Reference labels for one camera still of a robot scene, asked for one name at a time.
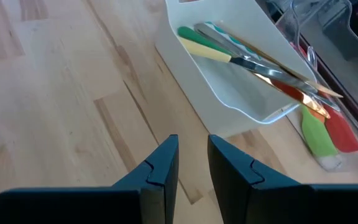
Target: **dark plastic object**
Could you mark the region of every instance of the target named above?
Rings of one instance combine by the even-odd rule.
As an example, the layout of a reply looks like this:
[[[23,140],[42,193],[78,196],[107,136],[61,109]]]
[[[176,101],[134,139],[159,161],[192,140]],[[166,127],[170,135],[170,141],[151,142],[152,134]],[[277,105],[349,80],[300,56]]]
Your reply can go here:
[[[112,187],[0,193],[0,223],[173,223],[178,136],[171,135]]]
[[[358,185],[300,184],[213,135],[208,159],[225,224],[358,223]]]

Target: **wooden surface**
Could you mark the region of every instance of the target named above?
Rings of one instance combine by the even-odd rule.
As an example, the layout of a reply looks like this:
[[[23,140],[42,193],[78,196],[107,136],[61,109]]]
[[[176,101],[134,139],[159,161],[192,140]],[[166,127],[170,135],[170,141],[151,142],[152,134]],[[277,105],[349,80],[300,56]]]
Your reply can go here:
[[[221,223],[208,132],[154,47],[162,0],[0,0],[0,191],[112,185],[169,134],[175,223]],[[326,173],[287,118],[228,139],[300,182]]]

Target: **green handle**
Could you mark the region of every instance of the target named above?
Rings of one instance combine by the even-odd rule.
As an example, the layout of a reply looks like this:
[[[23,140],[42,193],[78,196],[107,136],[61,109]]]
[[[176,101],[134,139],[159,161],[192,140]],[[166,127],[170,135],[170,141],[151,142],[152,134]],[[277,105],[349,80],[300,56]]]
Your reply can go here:
[[[302,132],[310,151],[316,157],[338,154],[324,123],[313,116],[305,106],[302,106],[302,115]]]
[[[225,54],[228,55],[232,55],[232,53],[230,53],[228,50],[217,46],[216,44],[214,44],[213,42],[211,42],[210,40],[208,40],[207,38],[203,37],[202,35],[198,34],[197,32],[195,32],[194,30],[190,29],[189,27],[179,27],[178,28],[178,35],[184,39],[188,39],[188,40],[192,40],[196,43],[202,44],[206,47],[210,47],[212,49],[218,50],[220,52],[223,52]]]

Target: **white plastic container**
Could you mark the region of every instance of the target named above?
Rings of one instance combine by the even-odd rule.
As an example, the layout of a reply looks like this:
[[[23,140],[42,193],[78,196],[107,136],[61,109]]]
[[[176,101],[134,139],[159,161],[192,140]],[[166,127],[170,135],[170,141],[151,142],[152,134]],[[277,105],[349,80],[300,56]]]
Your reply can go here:
[[[232,136],[271,124],[298,103],[243,68],[190,55],[181,26],[222,21],[244,40],[315,80],[313,72],[254,0],[165,0],[155,46],[211,134]]]

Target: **white object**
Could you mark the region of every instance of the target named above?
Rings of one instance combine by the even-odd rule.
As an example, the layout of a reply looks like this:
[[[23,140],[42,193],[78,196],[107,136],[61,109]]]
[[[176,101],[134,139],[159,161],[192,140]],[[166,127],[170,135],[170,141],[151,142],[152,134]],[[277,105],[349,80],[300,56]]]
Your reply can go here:
[[[191,56],[177,37],[179,27],[221,21],[244,40],[315,81],[305,61],[255,1],[165,2],[155,46],[211,134],[228,137],[271,124],[298,103],[237,65]]]

